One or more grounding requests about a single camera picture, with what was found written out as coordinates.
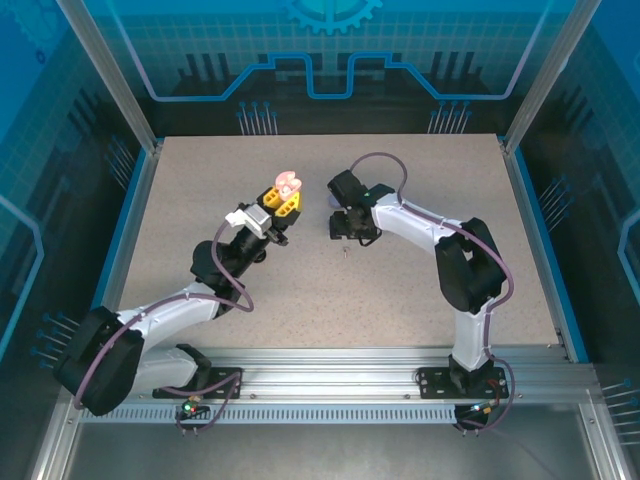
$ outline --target enclosure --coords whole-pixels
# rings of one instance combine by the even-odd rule
[[[636,478],[638,18],[630,0],[0,3],[2,478]],[[491,317],[516,379],[499,428],[463,436],[477,399],[416,382],[459,333],[437,259],[329,238],[327,183],[369,152],[404,161],[408,201],[486,222],[513,273]],[[183,437],[181,401],[150,390],[76,410],[52,370],[87,312],[184,288],[194,247],[288,170],[302,213],[242,277],[255,311],[156,347],[242,369],[218,424]],[[402,179],[380,156],[357,174]]]

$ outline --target pink object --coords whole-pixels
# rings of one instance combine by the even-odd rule
[[[283,202],[293,197],[301,187],[302,181],[296,178],[296,172],[282,172],[276,177],[276,189]]]

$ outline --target gear logo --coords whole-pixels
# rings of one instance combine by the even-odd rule
[[[373,9],[379,7],[381,0],[285,0],[289,20],[298,20],[300,28],[311,27],[315,34],[324,31],[327,35],[360,28],[360,21],[373,18]]]
[[[22,33],[36,47],[51,43],[60,27],[54,0],[0,0],[0,14],[11,12]]]

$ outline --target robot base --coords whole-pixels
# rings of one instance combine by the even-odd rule
[[[504,369],[487,362],[475,372],[465,372],[466,385],[460,382],[460,372],[450,367],[424,367],[416,373],[416,383],[420,388],[420,398],[434,399],[478,399],[491,400],[509,398],[509,389]]]
[[[215,383],[221,382],[222,380],[224,380],[225,378],[230,377],[231,375],[233,375],[234,373],[238,373],[240,372],[240,374],[242,374],[242,369],[241,368],[237,368],[237,367],[211,367],[209,369],[209,377],[208,379],[203,382],[206,385],[213,385]],[[216,389],[216,390],[212,390],[211,392],[205,394],[202,396],[202,398],[204,399],[217,399],[217,400],[224,400],[225,398],[227,398],[227,395],[229,394],[229,389],[233,386],[234,382],[229,382],[225,385],[223,385],[222,387]],[[233,394],[231,395],[231,400],[237,400],[238,398],[240,398],[240,386],[242,384],[242,377],[240,377],[240,382],[238,382],[238,385],[235,388],[235,391],[233,392]],[[190,385],[187,385],[184,390],[193,390],[194,387],[191,387]],[[184,395],[174,395],[173,393],[169,393],[169,392],[165,392],[162,389],[156,389],[153,391],[153,398],[180,398],[180,399],[184,399]]]

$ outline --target yellow connector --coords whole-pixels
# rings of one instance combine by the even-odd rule
[[[300,192],[296,192],[276,210],[276,217],[286,217],[293,211],[300,211]]]
[[[280,194],[278,193],[278,189],[276,187],[271,187],[267,193],[262,197],[262,203],[265,207],[269,208],[278,208],[282,205],[282,200],[280,199]]]

